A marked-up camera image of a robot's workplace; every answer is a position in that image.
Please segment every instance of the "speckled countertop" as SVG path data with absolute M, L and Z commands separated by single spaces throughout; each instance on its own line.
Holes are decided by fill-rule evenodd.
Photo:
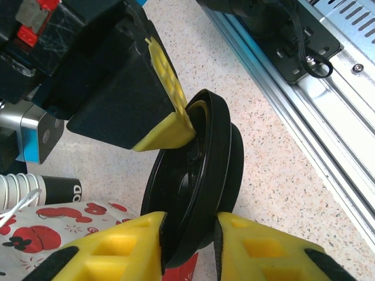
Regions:
M 359 280 L 375 280 L 375 254 L 194 0 L 145 5 L 188 99 L 208 88 L 229 104 L 243 136 L 245 168 L 234 213 L 322 245 Z M 117 199 L 140 211 L 156 152 L 135 153 L 65 130 L 47 161 L 29 172 L 80 178 L 85 197 Z M 216 280 L 213 248 L 194 280 Z

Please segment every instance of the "yellow foam gripper pad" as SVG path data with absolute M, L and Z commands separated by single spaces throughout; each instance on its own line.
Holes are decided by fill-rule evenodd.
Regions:
M 218 213 L 214 240 L 222 281 L 330 280 L 305 253 L 322 247 L 230 213 Z
M 53 281 L 161 280 L 164 218 L 164 212 L 150 213 L 65 245 L 79 250 Z
M 151 55 L 151 61 L 175 112 L 169 114 L 162 122 L 154 127 L 133 150 L 145 151 L 153 149 L 180 148 L 191 141 L 195 130 L 185 111 L 188 102 L 182 91 L 180 81 L 175 76 L 168 59 L 159 43 L 152 37 L 146 39 Z

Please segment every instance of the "black pulley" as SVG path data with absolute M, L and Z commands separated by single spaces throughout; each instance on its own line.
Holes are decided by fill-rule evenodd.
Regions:
M 221 97 L 199 92 L 186 111 L 196 137 L 161 150 L 149 177 L 141 215 L 167 212 L 161 239 L 166 268 L 185 263 L 213 240 L 219 211 L 231 212 L 243 174 L 243 142 Z

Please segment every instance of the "red connector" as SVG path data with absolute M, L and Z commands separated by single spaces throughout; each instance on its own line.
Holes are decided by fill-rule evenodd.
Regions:
M 32 27 L 28 28 L 25 25 L 22 25 L 20 29 L 17 32 L 17 37 L 20 38 L 20 40 L 24 41 L 27 45 L 30 47 L 34 47 L 39 35 L 42 33 L 45 25 L 48 23 L 49 18 L 51 17 L 52 12 L 57 8 L 58 4 L 60 3 L 60 0 L 36 0 L 40 7 L 43 10 L 47 10 L 49 12 L 48 17 L 46 18 L 46 21 L 44 22 L 42 28 L 40 28 L 40 31 L 35 34 L 32 30 Z

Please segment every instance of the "screw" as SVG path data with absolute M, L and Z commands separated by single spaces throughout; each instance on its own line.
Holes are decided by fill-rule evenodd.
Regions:
M 44 144 L 47 143 L 50 134 L 51 134 L 51 131 L 49 131 L 49 129 L 47 129 L 46 132 L 43 134 L 42 142 Z
M 54 122 L 54 127 L 57 128 L 58 126 L 60 126 L 60 123 L 61 123 L 61 120 L 56 119 Z
M 357 63 L 355 66 L 352 68 L 352 72 L 354 73 L 361 73 L 363 71 L 364 67 L 362 64 Z
M 315 60 L 311 56 L 306 57 L 306 62 L 309 66 L 314 66 L 316 64 Z

